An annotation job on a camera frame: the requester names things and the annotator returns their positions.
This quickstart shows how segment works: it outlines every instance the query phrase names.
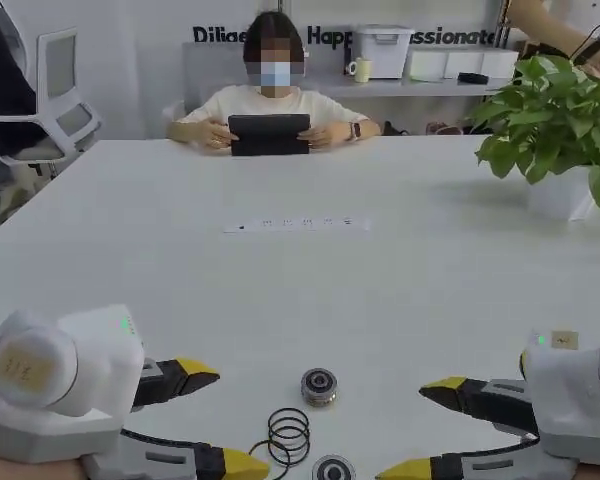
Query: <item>potted plant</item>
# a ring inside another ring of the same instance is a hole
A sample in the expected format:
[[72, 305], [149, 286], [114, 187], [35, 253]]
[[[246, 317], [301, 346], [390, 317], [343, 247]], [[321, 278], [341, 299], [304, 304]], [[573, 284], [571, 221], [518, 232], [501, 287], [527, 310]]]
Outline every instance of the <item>potted plant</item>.
[[521, 60], [516, 70], [514, 83], [471, 114], [494, 132], [478, 160], [499, 178], [517, 167], [531, 185], [531, 210], [584, 218], [594, 201], [600, 208], [600, 79], [554, 56]]

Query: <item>black tablet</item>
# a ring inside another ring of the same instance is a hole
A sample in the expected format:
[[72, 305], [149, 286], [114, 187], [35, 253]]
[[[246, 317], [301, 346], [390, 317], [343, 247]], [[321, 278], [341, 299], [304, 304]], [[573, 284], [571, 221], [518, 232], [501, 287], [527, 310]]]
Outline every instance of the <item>black tablet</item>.
[[239, 140], [231, 142], [231, 154], [253, 157], [309, 153], [309, 142], [298, 140], [298, 134], [309, 128], [311, 118], [305, 114], [232, 115], [229, 130]]

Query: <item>metal bearing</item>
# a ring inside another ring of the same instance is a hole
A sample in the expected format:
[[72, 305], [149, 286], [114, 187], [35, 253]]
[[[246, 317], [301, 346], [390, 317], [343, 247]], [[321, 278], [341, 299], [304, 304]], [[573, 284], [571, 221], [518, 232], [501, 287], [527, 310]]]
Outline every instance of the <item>metal bearing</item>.
[[302, 397], [312, 407], [324, 407], [336, 399], [338, 381], [324, 368], [314, 368], [302, 376]]
[[355, 480], [353, 465], [338, 455], [327, 455], [313, 466], [313, 480]]

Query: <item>shelf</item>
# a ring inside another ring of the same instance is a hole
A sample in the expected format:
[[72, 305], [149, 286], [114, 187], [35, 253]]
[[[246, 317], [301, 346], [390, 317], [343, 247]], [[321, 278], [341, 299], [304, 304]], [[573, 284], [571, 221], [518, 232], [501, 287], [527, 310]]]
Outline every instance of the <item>shelf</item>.
[[482, 97], [495, 94], [499, 88], [511, 80], [494, 79], [487, 85], [469, 85], [457, 80], [420, 82], [415, 80], [370, 80], [356, 83], [345, 75], [308, 76], [303, 82], [304, 89], [317, 90], [334, 98], [369, 97]]

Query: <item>face mask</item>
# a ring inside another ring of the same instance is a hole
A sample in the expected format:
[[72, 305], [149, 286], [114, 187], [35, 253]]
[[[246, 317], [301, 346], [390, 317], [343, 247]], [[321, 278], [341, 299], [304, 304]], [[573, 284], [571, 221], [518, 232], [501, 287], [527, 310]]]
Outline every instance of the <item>face mask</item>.
[[252, 83], [260, 87], [290, 87], [291, 63], [289, 62], [262, 62], [260, 73], [254, 74]]

